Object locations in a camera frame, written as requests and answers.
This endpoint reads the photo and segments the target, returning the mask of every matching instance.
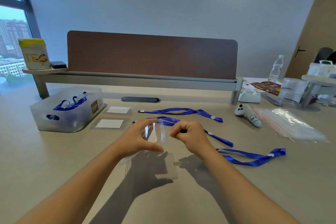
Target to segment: forearm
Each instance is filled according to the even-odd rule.
[[[119,160],[110,145],[17,223],[82,223]]]
[[[238,223],[299,223],[246,179],[215,149],[207,150],[201,158],[218,182]]]

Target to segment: hand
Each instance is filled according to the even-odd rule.
[[[187,133],[180,133],[181,129],[187,129]],[[182,141],[191,153],[200,158],[214,149],[198,121],[181,120],[173,126],[170,136]]]
[[[142,131],[146,126],[153,124],[157,119],[138,120],[131,125],[111,146],[115,147],[120,158],[136,154],[142,150],[163,151],[162,146],[147,142],[142,138]]]

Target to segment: game controller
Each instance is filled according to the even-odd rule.
[[[261,127],[261,121],[259,120],[258,116],[254,113],[252,108],[247,104],[240,104],[234,114],[237,116],[245,115],[246,118],[257,128]]]

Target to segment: desk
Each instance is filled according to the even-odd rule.
[[[104,92],[115,92],[116,89],[127,92],[129,89],[111,86],[102,88]],[[49,89],[51,93],[57,90],[50,87]],[[131,90],[132,94],[141,93],[141,88]],[[152,89],[156,94],[162,95],[162,102],[158,104],[132,103],[132,105],[139,110],[168,107],[204,109],[212,115],[223,118],[224,123],[199,115],[187,115],[183,118],[198,120],[205,129],[233,142],[234,149],[267,154],[274,148],[287,148],[287,156],[273,159],[261,167],[237,165],[235,167],[302,223],[334,222],[336,218],[334,108],[321,107],[319,112],[291,110],[308,124],[322,131],[330,141],[329,144],[294,143],[275,134],[266,124],[258,129],[249,121],[235,116],[233,113],[235,106],[228,104],[230,92],[220,92],[219,96],[213,91],[195,90],[188,96],[187,91],[170,90],[179,95],[176,97],[179,101],[189,100],[189,102],[176,102],[173,101],[172,95],[164,97],[167,90]],[[205,96],[208,96],[209,102],[205,101]],[[216,101],[220,99],[219,97],[222,97],[225,103]],[[35,86],[0,96],[0,223],[12,223],[17,220],[122,133],[90,129],[90,125],[72,134],[38,131],[29,110],[29,106],[38,100]],[[111,98],[105,98],[104,102],[108,105],[128,105]],[[260,104],[251,106],[272,107],[264,99]],[[134,113],[130,120],[147,117],[154,115]],[[182,142],[169,137],[170,127],[165,129],[167,134],[165,151],[172,153],[175,161],[190,156],[191,153]],[[227,148],[214,138],[209,137],[209,140],[216,148]],[[125,168],[125,165],[117,165],[113,170],[84,223],[90,222],[122,183]],[[211,181],[196,177],[197,183],[186,169],[180,167],[176,169],[178,179],[135,198],[123,223],[227,223],[217,204],[218,202],[225,208],[221,199],[216,198],[216,202],[211,193],[199,185]]]

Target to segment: plastic storage box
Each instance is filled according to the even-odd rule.
[[[68,111],[53,110],[63,100],[69,100],[72,103],[73,97],[81,95],[84,91],[87,92],[87,100],[78,107]],[[102,89],[84,86],[66,88],[30,106],[39,130],[65,133],[83,129],[103,108]],[[57,116],[58,120],[50,120],[47,115]]]

